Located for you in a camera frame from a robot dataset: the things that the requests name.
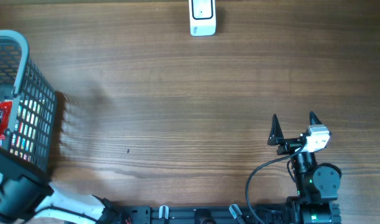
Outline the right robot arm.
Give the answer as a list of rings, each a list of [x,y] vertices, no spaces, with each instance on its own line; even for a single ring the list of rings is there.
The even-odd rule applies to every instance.
[[[288,156],[287,168],[298,196],[283,204],[267,205],[259,211],[268,223],[339,223],[338,199],[341,170],[329,163],[319,164],[315,154],[327,147],[331,131],[309,113],[310,125],[297,138],[285,138],[279,120],[272,116],[267,144],[277,146],[277,155]]]

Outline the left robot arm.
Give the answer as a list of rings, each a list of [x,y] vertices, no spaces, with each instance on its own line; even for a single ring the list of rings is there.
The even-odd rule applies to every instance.
[[[56,218],[70,223],[120,223],[109,200],[51,183],[45,172],[0,147],[0,222]]]

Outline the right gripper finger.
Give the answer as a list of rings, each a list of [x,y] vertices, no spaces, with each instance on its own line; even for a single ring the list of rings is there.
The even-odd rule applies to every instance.
[[[309,112],[309,121],[310,125],[322,125],[322,122],[313,111]]]
[[[284,143],[284,135],[282,133],[277,115],[272,116],[272,125],[267,144],[269,146],[277,146]]]

